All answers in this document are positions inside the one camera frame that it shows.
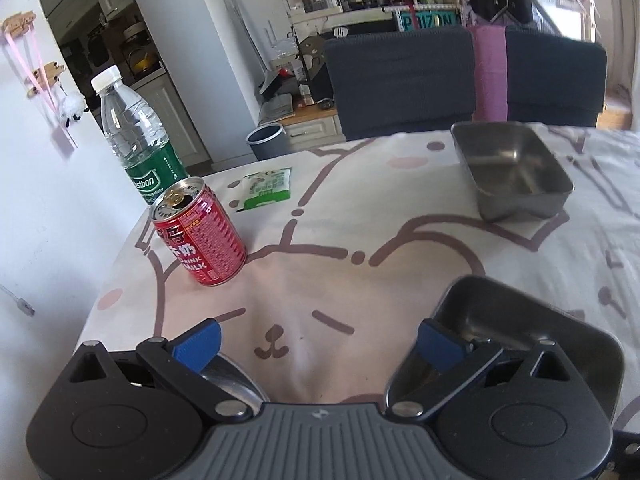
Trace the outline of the dark grey chair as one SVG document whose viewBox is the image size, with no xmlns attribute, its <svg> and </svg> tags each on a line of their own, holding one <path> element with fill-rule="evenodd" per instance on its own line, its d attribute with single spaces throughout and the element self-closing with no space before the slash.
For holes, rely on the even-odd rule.
<svg viewBox="0 0 640 480">
<path fill-rule="evenodd" d="M 447 130 L 476 110 L 473 37 L 464 27 L 332 39 L 324 53 L 346 140 Z"/>
<path fill-rule="evenodd" d="M 606 52 L 600 44 L 506 28 L 510 122 L 593 127 L 603 110 Z"/>
</svg>

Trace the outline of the teal prizon sign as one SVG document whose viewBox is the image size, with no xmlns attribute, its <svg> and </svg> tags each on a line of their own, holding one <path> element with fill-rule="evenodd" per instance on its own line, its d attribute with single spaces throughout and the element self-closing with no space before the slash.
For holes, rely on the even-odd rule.
<svg viewBox="0 0 640 480">
<path fill-rule="evenodd" d="M 394 15 L 401 32 L 461 24 L 458 10 L 401 10 Z"/>
</svg>

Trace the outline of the cartoon printed tablecloth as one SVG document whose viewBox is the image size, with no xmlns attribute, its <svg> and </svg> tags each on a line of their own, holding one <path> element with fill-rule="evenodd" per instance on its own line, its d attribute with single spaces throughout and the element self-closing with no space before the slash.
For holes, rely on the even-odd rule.
<svg viewBox="0 0 640 480">
<path fill-rule="evenodd" d="M 378 400 L 449 285 L 486 275 L 614 335 L 615 425 L 639 428 L 639 137 L 537 126 L 574 183 L 547 220 L 484 222 L 446 131 L 313 148 L 207 178 L 248 257 L 198 284 L 142 218 L 82 338 L 129 350 L 204 318 L 276 402 Z M 292 168 L 291 198 L 236 211 L 241 180 Z"/>
</svg>

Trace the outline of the pink cushion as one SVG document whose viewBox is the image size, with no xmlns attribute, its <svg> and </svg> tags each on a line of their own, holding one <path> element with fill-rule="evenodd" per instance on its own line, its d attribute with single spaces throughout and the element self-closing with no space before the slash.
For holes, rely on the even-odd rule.
<svg viewBox="0 0 640 480">
<path fill-rule="evenodd" d="M 474 122 L 505 122 L 508 118 L 508 58 L 503 26 L 469 28 L 474 49 L 476 109 Z"/>
</svg>

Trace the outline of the right dark grey chair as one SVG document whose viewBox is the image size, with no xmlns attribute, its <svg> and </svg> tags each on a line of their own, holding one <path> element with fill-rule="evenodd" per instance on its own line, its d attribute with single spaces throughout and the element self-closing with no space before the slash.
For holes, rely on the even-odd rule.
<svg viewBox="0 0 640 480">
<path fill-rule="evenodd" d="M 600 44 L 506 28 L 510 122 L 593 127 L 603 110 L 606 52 Z"/>
</svg>

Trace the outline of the green white snack packet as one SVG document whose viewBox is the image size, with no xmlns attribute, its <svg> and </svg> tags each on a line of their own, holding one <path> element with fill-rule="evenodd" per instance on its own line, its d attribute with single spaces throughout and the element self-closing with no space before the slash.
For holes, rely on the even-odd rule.
<svg viewBox="0 0 640 480">
<path fill-rule="evenodd" d="M 292 168 L 249 174 L 241 180 L 241 195 L 236 211 L 254 210 L 285 202 L 291 198 Z"/>
</svg>

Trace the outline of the left dark grey chair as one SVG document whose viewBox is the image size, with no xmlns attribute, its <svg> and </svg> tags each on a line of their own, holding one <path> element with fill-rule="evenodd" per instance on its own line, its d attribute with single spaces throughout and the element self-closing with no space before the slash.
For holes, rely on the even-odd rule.
<svg viewBox="0 0 640 480">
<path fill-rule="evenodd" d="M 324 53 L 346 140 L 447 130 L 476 110 L 473 37 L 464 27 L 332 39 Z"/>
</svg>

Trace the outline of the red milk drink can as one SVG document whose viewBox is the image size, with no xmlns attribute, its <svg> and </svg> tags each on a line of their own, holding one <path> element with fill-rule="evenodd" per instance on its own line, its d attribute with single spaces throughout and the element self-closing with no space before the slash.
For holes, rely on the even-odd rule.
<svg viewBox="0 0 640 480">
<path fill-rule="evenodd" d="M 244 266 L 242 238 L 202 178 L 171 185 L 152 203 L 150 218 L 158 236 L 200 284 L 220 285 Z"/>
</svg>

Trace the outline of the clear water bottle green label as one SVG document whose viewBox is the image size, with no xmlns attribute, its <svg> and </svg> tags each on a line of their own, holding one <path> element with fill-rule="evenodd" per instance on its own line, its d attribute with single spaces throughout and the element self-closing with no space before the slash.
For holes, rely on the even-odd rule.
<svg viewBox="0 0 640 480">
<path fill-rule="evenodd" d="M 171 145 L 160 116 L 122 81 L 112 65 L 91 81 L 100 97 L 102 131 L 127 176 L 151 205 L 189 174 Z"/>
</svg>

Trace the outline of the rectangular steel tray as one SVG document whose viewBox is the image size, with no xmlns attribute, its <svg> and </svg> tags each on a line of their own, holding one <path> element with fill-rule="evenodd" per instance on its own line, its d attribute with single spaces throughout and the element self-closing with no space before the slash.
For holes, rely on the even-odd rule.
<svg viewBox="0 0 640 480">
<path fill-rule="evenodd" d="M 472 386 L 427 420 L 535 444 L 539 432 L 605 432 L 624 377 L 610 335 L 491 278 L 454 281 L 429 317 L 469 342 L 500 344 L 503 355 Z"/>
<path fill-rule="evenodd" d="M 487 222 L 551 219 L 574 191 L 562 165 L 528 125 L 458 122 L 451 135 Z"/>
</svg>

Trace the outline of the grey trash bin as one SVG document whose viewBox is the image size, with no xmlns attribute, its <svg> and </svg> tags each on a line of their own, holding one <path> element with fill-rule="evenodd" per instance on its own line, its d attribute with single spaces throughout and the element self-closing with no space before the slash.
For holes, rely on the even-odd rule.
<svg viewBox="0 0 640 480">
<path fill-rule="evenodd" d="M 256 128 L 247 136 L 246 143 L 257 160 L 283 156 L 291 151 L 288 134 L 277 122 Z"/>
</svg>

